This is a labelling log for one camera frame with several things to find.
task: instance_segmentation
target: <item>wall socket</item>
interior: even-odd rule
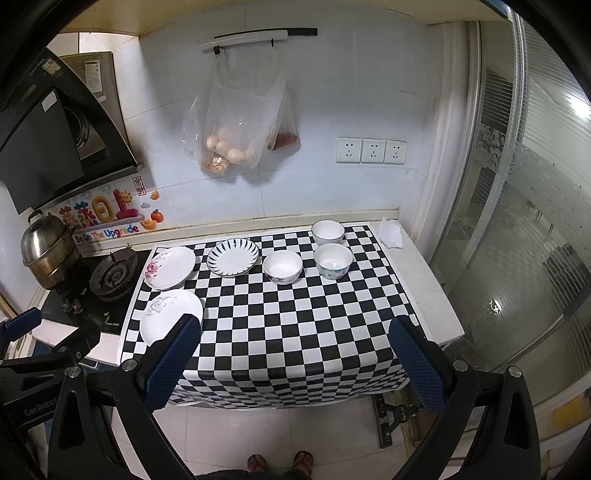
[[[364,138],[363,149],[361,150],[361,163],[384,163],[385,150],[385,140]]]
[[[359,163],[361,159],[360,138],[336,139],[336,161],[338,163]]]
[[[386,142],[386,155],[384,158],[384,163],[404,165],[406,146],[406,142],[401,142],[399,140],[388,140]]]

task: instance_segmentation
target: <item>person's feet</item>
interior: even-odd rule
[[[268,470],[267,461],[258,453],[251,455],[246,465],[249,472],[266,472]]]
[[[312,469],[314,468],[314,457],[310,452],[301,450],[295,454],[294,457],[294,470],[299,470],[305,473],[307,476],[312,476]]]

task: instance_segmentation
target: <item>egg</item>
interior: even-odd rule
[[[228,140],[231,136],[232,134],[230,133],[230,129],[228,127],[221,127],[217,131],[217,137],[220,140]]]
[[[237,148],[231,148],[228,150],[228,154],[226,158],[230,163],[240,163],[244,160],[244,152],[242,150],[238,150]]]
[[[216,152],[220,155],[226,156],[226,152],[230,149],[230,144],[228,142],[217,142],[216,144]]]
[[[251,161],[255,157],[255,151],[251,148],[247,148],[244,152],[244,159],[246,161]]]
[[[217,145],[217,137],[215,135],[210,135],[207,140],[205,141],[205,146],[209,149],[209,150],[213,150],[214,148],[216,148]]]

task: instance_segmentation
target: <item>black and white checkered mat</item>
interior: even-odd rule
[[[394,269],[368,225],[345,227],[355,260],[337,281],[314,263],[308,228],[249,237],[261,256],[248,274],[221,278],[206,265],[216,241],[181,244],[195,251],[192,275],[182,288],[204,302],[201,344],[171,397],[225,408],[293,406],[344,400],[360,393],[402,388],[407,376],[389,345],[392,313],[419,319]],[[292,285],[278,286],[262,273],[273,250],[301,255],[304,270]],[[156,248],[149,260],[165,248]],[[142,282],[121,333],[119,361],[139,359],[147,346],[139,323],[158,296]]]

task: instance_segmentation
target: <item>robotic arm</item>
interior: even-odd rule
[[[0,330],[0,346],[35,326],[30,315],[38,316],[40,322],[37,312],[23,314],[22,318],[29,319],[21,320],[19,329],[8,325]],[[16,333],[7,336],[6,331]],[[461,470],[451,478],[540,478],[540,446],[533,407],[525,380],[516,367],[509,367],[504,374],[492,374],[474,371],[463,360],[450,362],[405,316],[391,320],[388,335],[423,406],[439,413],[427,438],[394,479],[439,479],[472,408],[478,406],[486,408],[476,438]],[[48,355],[4,361],[0,365],[0,384],[4,385],[0,390],[1,478],[44,479],[23,445],[22,433],[50,417],[54,422],[49,478],[137,478],[126,466],[105,413],[105,407],[116,407],[152,480],[194,479],[152,412],[166,405],[197,348],[201,338],[199,321],[185,314],[140,360],[128,359],[114,371],[87,374],[77,362],[99,338],[96,326],[78,329]],[[44,407],[31,407],[35,402]]]

